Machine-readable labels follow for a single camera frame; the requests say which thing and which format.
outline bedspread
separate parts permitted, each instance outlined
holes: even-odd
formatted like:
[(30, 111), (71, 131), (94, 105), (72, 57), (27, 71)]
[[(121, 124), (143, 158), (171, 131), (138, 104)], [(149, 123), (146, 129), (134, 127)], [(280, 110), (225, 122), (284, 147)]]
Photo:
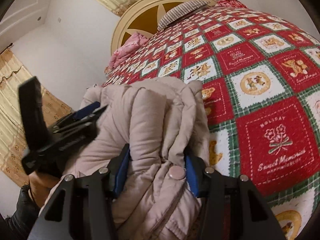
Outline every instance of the bedspread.
[(319, 47), (279, 17), (211, 7), (157, 33), (103, 86), (202, 81), (210, 165), (248, 175), (293, 240), (319, 202)]

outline hand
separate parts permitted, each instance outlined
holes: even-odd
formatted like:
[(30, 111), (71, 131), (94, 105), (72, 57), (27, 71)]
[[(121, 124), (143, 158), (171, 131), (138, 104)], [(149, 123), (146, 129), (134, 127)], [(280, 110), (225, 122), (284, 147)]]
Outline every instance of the hand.
[(31, 196), (38, 207), (44, 205), (50, 190), (60, 181), (60, 179), (51, 176), (47, 173), (34, 171), (29, 175), (29, 183)]

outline blue gripper pad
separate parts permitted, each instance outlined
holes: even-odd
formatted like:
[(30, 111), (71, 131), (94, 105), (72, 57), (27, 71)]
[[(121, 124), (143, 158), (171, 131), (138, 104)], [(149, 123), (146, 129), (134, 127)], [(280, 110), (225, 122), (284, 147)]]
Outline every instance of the blue gripper pad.
[(195, 168), (192, 165), (192, 161), (189, 155), (186, 155), (186, 170), (187, 170), (187, 182), (189, 183), (191, 192), (195, 197), (199, 197), (199, 182), (198, 177), (195, 171)]
[(113, 189), (113, 193), (115, 197), (119, 197), (120, 193), (123, 190), (124, 183), (127, 179), (127, 173), (128, 173), (128, 166), (129, 166), (129, 160), (130, 160), (130, 148), (129, 145), (125, 145), (123, 150), (125, 150), (124, 158), (122, 160), (122, 163), (120, 165), (120, 168), (115, 176), (115, 186)]
[(78, 110), (77, 112), (75, 112), (73, 119), (74, 120), (81, 120), (81, 119), (85, 118), (86, 116), (88, 116), (89, 114), (91, 114), (95, 109), (97, 109), (99, 107), (100, 107), (100, 103), (96, 101), (96, 102)]

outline ceiling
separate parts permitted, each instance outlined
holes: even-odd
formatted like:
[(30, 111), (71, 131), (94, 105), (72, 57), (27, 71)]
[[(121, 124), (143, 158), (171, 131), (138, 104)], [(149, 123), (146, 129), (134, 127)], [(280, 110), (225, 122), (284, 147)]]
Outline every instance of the ceiling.
[(0, 22), (0, 52), (45, 22), (51, 0), (15, 0)]

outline pink blanket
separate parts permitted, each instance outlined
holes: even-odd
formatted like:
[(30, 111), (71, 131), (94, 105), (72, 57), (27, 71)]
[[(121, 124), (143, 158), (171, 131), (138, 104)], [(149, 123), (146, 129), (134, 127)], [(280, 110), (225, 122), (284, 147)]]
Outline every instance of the pink blanket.
[(122, 62), (128, 59), (131, 53), (135, 52), (147, 41), (148, 38), (138, 32), (132, 34), (131, 37), (125, 42), (125, 44), (113, 53), (109, 62), (109, 66), (105, 69), (105, 74), (108, 75), (110, 71), (112, 71)]

